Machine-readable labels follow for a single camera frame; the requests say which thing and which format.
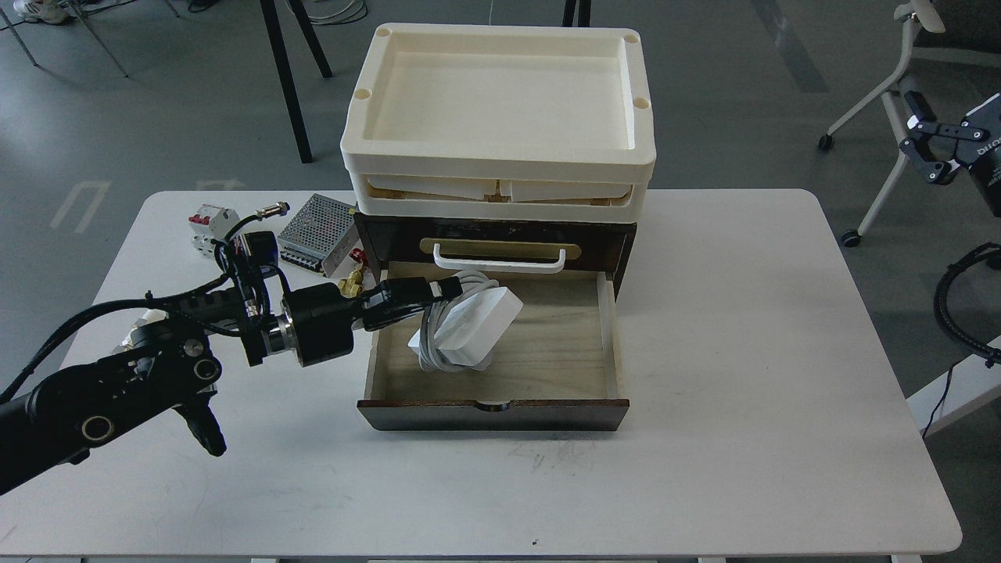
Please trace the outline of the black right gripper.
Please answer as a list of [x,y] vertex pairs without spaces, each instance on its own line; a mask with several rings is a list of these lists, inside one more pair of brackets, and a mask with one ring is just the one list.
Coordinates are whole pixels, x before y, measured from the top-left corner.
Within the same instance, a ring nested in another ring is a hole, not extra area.
[[994,94],[968,111],[961,124],[942,124],[922,93],[904,93],[912,116],[910,135],[899,149],[934,185],[951,183],[965,168],[979,188],[998,188],[1000,167],[1000,96]]

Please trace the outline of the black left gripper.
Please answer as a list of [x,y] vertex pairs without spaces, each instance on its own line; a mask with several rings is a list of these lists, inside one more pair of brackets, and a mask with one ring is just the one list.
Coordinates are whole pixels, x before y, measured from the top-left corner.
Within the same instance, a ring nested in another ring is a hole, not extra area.
[[366,332],[376,332],[463,292],[458,277],[387,278],[364,298],[346,298],[335,284],[286,292],[280,300],[282,313],[271,320],[271,355],[292,350],[303,367],[343,357],[353,352],[354,325],[360,319]]

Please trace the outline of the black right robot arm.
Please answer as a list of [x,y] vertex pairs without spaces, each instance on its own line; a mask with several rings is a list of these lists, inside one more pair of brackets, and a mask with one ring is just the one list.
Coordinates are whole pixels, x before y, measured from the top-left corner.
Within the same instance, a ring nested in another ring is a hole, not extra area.
[[1000,217],[999,93],[968,111],[961,124],[941,124],[918,91],[903,97],[912,116],[911,135],[899,142],[901,153],[933,185],[948,185],[960,168],[968,171],[994,217]]

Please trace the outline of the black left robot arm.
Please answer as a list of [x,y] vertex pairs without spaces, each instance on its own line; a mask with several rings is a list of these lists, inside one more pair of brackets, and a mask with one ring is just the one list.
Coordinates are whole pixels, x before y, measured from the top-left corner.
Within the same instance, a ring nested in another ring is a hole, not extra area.
[[[243,218],[212,240],[221,275],[172,296],[147,295],[98,303],[56,329],[2,392],[2,492],[8,493],[58,464],[79,464],[104,446],[168,410],[179,413],[198,443],[221,456],[226,444],[210,409],[221,361],[210,335],[239,339],[250,366],[291,350],[314,366],[353,350],[354,329],[374,332],[461,295],[459,277],[439,282],[394,278],[346,298],[339,286],[291,291],[278,267],[270,231],[246,232]],[[90,364],[18,389],[57,346],[79,328],[119,310],[161,311],[160,320],[132,329],[130,345]]]

